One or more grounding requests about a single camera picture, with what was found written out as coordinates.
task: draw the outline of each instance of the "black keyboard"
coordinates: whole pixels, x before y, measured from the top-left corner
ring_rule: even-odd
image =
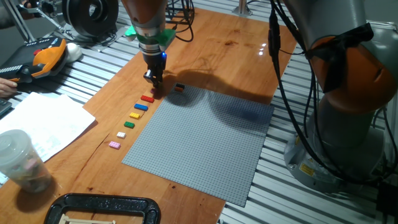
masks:
[[[0,116],[11,108],[11,103],[0,98]]]

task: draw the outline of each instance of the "yellow lego brick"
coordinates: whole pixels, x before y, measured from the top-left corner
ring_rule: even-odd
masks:
[[[136,118],[136,119],[139,119],[139,117],[140,117],[140,115],[139,115],[139,114],[136,114],[136,113],[131,113],[131,114],[130,114],[130,118]]]

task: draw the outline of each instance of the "plastic cup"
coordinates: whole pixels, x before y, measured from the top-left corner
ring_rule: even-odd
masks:
[[[26,192],[37,193],[51,183],[51,175],[22,130],[0,134],[0,172]]]

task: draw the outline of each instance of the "metal clamp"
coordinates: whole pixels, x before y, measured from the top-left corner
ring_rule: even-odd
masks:
[[[160,208],[149,198],[116,195],[66,194],[51,205],[44,224],[58,224],[67,211],[142,215],[143,224],[159,224]]]

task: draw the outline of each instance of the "wooden table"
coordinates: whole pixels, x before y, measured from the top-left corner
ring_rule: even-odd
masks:
[[[121,163],[163,97],[175,82],[269,104],[277,80],[267,53],[268,23],[197,9],[191,43],[174,40],[167,50],[164,90],[140,120],[129,114],[151,85],[142,77],[146,64],[137,54],[84,106],[96,121],[76,141],[46,162],[54,177],[40,194],[27,194],[13,182],[0,189],[0,223],[43,223],[52,202],[70,192],[125,195],[154,199],[161,223],[216,223],[225,201]],[[281,27],[282,49],[293,52],[296,42]],[[189,32],[179,34],[188,39]],[[285,68],[290,55],[280,55]],[[123,126],[136,124],[134,129]],[[119,131],[127,134],[118,139]],[[120,142],[120,150],[110,141]],[[72,218],[141,223],[142,217],[70,212]]]

